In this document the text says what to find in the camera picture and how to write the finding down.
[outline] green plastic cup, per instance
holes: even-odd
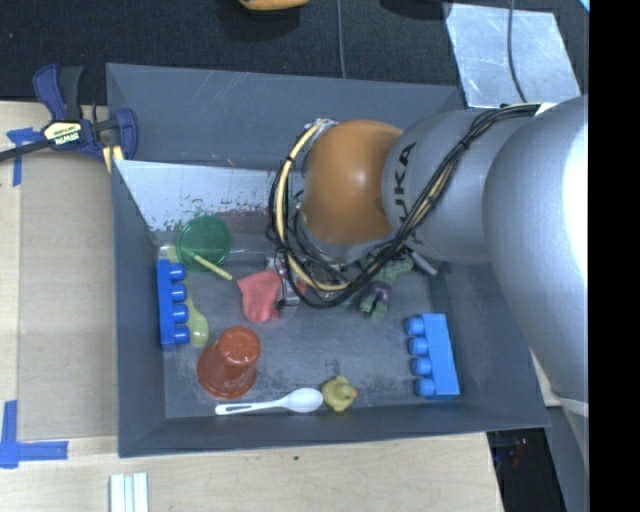
[[[231,249],[231,232],[227,224],[215,215],[203,215],[190,220],[178,233],[176,252],[180,262],[189,270],[210,272],[195,260],[198,255],[220,265]]]

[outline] orange cup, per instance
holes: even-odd
[[[218,398],[238,398],[256,380],[260,339],[251,329],[235,326],[224,331],[198,359],[200,385]]]

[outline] white spoon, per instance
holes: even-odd
[[[300,388],[292,391],[280,400],[253,404],[221,404],[216,405],[216,414],[236,414],[241,412],[284,407],[293,412],[311,412],[322,405],[322,393],[313,388]]]

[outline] blue tape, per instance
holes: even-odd
[[[15,147],[20,147],[24,143],[37,142],[44,139],[42,134],[33,128],[19,128],[9,130],[7,137],[13,142]],[[22,183],[22,157],[17,156],[13,161],[13,186],[17,187]]]
[[[0,440],[0,468],[16,469],[23,461],[68,459],[69,441],[18,442],[16,439],[17,417],[17,400],[5,402]]]

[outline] clamp handle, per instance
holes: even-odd
[[[82,71],[80,66],[61,68],[60,64],[49,64],[33,76],[38,101],[47,107],[52,121],[82,117],[78,105],[78,82]]]

